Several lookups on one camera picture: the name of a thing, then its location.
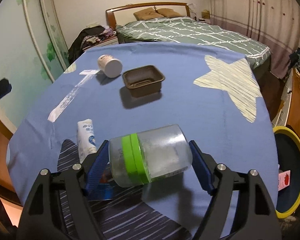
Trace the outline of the clear jar green lid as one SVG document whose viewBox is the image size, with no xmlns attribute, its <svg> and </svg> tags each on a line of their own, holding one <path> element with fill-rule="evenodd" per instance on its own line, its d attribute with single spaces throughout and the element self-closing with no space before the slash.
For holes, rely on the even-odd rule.
<svg viewBox="0 0 300 240">
<path fill-rule="evenodd" d="M 117 185 L 133 187 L 186 171 L 192 165 L 192 153 L 175 124 L 110 139 L 109 162 Z"/>
</svg>

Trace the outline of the pink small carton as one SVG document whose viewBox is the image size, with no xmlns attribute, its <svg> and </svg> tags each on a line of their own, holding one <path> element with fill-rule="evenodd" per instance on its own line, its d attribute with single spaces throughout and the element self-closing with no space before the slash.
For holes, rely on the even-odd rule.
<svg viewBox="0 0 300 240">
<path fill-rule="evenodd" d="M 290 185 L 290 170 L 279 172 L 278 176 L 278 191 L 287 188 Z"/>
</svg>

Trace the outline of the yellow rimmed trash bin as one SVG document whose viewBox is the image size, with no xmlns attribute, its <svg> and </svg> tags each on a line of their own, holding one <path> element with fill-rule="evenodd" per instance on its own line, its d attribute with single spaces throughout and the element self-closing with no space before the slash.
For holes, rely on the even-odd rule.
<svg viewBox="0 0 300 240">
<path fill-rule="evenodd" d="M 276 213 L 284 219 L 300 205 L 300 139 L 286 126 L 276 126 L 273 132 L 279 163 Z"/>
</svg>

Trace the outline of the white blue tissue pack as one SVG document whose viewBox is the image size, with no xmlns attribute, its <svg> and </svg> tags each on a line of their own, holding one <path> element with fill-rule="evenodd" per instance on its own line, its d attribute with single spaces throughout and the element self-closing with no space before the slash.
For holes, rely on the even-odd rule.
<svg viewBox="0 0 300 240">
<path fill-rule="evenodd" d="M 93 121 L 91 119 L 77 123 L 77 147 L 80 163 L 83 163 L 88 155 L 97 152 Z"/>
</svg>

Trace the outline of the blue star tablecloth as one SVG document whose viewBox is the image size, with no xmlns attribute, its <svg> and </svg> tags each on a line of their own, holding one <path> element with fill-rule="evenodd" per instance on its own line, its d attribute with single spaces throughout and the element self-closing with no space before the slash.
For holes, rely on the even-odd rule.
<svg viewBox="0 0 300 240">
<path fill-rule="evenodd" d="M 55 122 L 50 112 L 111 55 L 123 70 L 156 66 L 165 76 L 160 93 L 133 98 L 121 77 L 99 73 L 85 83 Z M 33 104 L 10 140 L 9 172 L 22 203 L 43 168 L 52 172 L 75 163 L 61 152 L 76 141 L 77 123 L 93 121 L 96 145 L 106 139 L 178 124 L 188 140 L 234 171 L 257 170 L 277 200 L 277 152 L 269 114 L 253 75 L 236 74 L 242 54 L 210 46 L 178 43 L 130 43 L 84 53 L 76 70 L 61 75 Z M 194 170 L 155 183 L 123 190 L 91 208 L 108 239 L 191 239 L 210 202 Z"/>
</svg>

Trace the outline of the brown plastic food tray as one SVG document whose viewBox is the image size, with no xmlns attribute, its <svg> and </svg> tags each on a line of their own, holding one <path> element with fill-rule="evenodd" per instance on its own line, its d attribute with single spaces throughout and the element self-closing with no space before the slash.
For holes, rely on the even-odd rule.
<svg viewBox="0 0 300 240">
<path fill-rule="evenodd" d="M 165 76 L 157 67 L 147 65 L 125 71 L 122 74 L 125 87 L 134 98 L 151 95 L 161 91 Z"/>
</svg>

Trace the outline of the orange wooden desk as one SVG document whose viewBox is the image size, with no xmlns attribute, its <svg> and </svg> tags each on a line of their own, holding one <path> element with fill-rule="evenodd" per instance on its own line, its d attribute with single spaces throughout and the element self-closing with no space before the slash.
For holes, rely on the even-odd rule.
<svg viewBox="0 0 300 240">
<path fill-rule="evenodd" d="M 293 68 L 284 86 L 280 109 L 271 122 L 275 126 L 286 126 L 300 139 L 300 74 Z"/>
</svg>

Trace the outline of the white pill bottle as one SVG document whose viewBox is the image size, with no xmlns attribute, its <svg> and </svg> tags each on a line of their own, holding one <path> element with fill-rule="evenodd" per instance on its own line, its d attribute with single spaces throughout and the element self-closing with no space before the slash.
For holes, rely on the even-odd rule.
<svg viewBox="0 0 300 240">
<path fill-rule="evenodd" d="M 110 55 L 101 55 L 97 60 L 97 64 L 99 69 L 104 72 L 108 78 L 118 77 L 123 68 L 122 62 Z"/>
</svg>

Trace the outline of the green plaid bed quilt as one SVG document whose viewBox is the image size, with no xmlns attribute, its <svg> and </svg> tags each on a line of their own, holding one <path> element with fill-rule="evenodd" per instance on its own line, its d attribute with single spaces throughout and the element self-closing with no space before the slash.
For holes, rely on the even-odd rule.
<svg viewBox="0 0 300 240">
<path fill-rule="evenodd" d="M 271 57 L 270 48 L 257 40 L 185 16 L 137 20 L 117 25 L 116 32 L 131 41 L 189 43 L 231 50 L 244 54 L 252 70 Z"/>
</svg>

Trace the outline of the white bedside cabinet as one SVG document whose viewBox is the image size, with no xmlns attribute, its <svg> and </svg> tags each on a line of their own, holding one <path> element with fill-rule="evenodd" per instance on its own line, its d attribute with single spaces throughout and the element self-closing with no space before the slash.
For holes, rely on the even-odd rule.
<svg viewBox="0 0 300 240">
<path fill-rule="evenodd" d="M 109 46 L 109 45 L 115 45 L 118 44 L 118 38 L 117 36 L 110 36 L 108 38 L 105 38 L 104 40 L 96 41 L 94 43 L 91 42 L 86 42 L 82 48 L 83 51 L 86 51 L 90 48 L 94 47 L 104 47 L 104 46 Z"/>
</svg>

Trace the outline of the green leaf wardrobe door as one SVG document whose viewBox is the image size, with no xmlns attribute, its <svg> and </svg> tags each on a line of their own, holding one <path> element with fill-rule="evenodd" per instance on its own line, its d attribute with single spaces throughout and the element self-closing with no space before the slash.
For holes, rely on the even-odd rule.
<svg viewBox="0 0 300 240">
<path fill-rule="evenodd" d="M 14 131 L 33 102 L 69 67 L 68 46 L 53 0 L 0 3 L 0 80 L 11 92 L 0 99 L 0 120 Z"/>
</svg>

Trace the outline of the brown pillow right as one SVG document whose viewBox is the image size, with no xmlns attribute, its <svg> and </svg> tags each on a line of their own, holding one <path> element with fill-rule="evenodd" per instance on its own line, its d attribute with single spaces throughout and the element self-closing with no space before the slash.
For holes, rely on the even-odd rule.
<svg viewBox="0 0 300 240">
<path fill-rule="evenodd" d="M 182 17 L 182 14 L 174 11 L 173 9 L 169 9 L 169 8 L 157 9 L 157 13 L 164 16 L 165 18 Z"/>
</svg>

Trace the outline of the brown pillow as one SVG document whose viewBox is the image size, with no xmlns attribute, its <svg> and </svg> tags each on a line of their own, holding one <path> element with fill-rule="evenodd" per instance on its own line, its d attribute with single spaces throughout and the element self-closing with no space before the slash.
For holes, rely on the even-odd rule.
<svg viewBox="0 0 300 240">
<path fill-rule="evenodd" d="M 164 16 L 165 18 L 182 17 L 182 14 L 174 11 L 173 9 L 169 9 L 169 8 L 157 9 L 157 13 Z"/>
<path fill-rule="evenodd" d="M 137 11 L 133 15 L 137 21 L 146 21 L 155 18 L 163 18 L 163 16 L 158 14 L 153 8 L 147 8 Z"/>
</svg>

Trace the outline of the brown pillow left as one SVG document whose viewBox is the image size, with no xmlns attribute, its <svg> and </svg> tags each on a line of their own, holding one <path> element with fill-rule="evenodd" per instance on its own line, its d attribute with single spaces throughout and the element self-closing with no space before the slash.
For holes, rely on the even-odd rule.
<svg viewBox="0 0 300 240">
<path fill-rule="evenodd" d="M 163 18 L 163 16 L 158 14 L 153 8 L 147 8 L 137 11 L 133 15 L 137 21 L 146 21 L 155 18 Z"/>
</svg>

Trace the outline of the striped pink white curtain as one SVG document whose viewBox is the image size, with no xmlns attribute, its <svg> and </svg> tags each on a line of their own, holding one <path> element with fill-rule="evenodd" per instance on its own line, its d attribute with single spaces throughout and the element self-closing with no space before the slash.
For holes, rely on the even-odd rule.
<svg viewBox="0 0 300 240">
<path fill-rule="evenodd" d="M 300 48 L 300 6 L 296 0 L 203 0 L 211 22 L 255 39 L 271 50 L 271 72 L 283 78 L 289 55 Z"/>
</svg>

